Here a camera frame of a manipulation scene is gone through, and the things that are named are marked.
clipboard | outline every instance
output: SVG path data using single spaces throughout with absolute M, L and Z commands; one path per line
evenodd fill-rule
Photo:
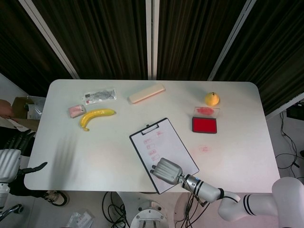
M 174 187 L 150 173 L 152 165 L 157 165 L 161 158 L 178 164 L 185 174 L 193 175 L 199 171 L 168 118 L 147 125 L 130 135 L 130 140 L 158 194 Z

yellow banana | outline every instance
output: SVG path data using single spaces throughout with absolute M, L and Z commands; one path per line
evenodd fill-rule
M 86 125 L 88 122 L 98 116 L 108 116 L 108 115 L 114 115 L 116 112 L 109 108 L 102 108 L 102 109 L 94 109 L 90 112 L 87 112 L 84 114 L 80 119 L 80 126 L 85 130 L 89 131 L 88 128 L 86 128 Z

shoe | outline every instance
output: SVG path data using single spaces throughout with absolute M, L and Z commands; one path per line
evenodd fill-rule
M 69 202 L 68 194 L 62 191 L 47 191 L 42 198 L 57 207 L 65 206 Z

pink eraser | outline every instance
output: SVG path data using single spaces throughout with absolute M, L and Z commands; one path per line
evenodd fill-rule
M 85 114 L 86 113 L 86 109 L 85 109 L 85 107 L 82 104 L 80 104 L 80 105 L 76 105 L 76 106 L 70 107 L 68 109 L 68 113 L 70 114 L 71 118 L 75 118 L 77 116 Z

cardboard box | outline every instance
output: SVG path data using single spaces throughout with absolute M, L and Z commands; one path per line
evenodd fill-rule
M 33 131 L 37 131 L 39 126 L 39 120 L 28 120 L 28 111 L 25 109 L 25 104 L 33 104 L 34 102 L 27 97 L 16 97 L 12 105 L 13 112 L 15 114 L 14 119 L 18 121 L 19 124 L 29 128 Z

